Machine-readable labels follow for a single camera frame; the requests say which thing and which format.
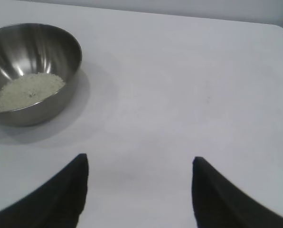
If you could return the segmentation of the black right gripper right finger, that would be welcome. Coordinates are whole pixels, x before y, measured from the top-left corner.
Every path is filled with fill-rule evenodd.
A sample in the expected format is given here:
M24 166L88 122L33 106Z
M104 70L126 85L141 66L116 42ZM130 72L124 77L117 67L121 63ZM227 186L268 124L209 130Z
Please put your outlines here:
M199 228L283 228L283 217L246 195L203 157L192 163L192 206Z

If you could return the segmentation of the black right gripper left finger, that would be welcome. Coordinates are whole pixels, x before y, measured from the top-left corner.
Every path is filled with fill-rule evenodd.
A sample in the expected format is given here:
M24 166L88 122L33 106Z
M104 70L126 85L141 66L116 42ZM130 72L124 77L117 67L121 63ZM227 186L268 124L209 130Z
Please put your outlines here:
M0 211L0 228L75 228L88 192L88 159L77 155L38 189Z

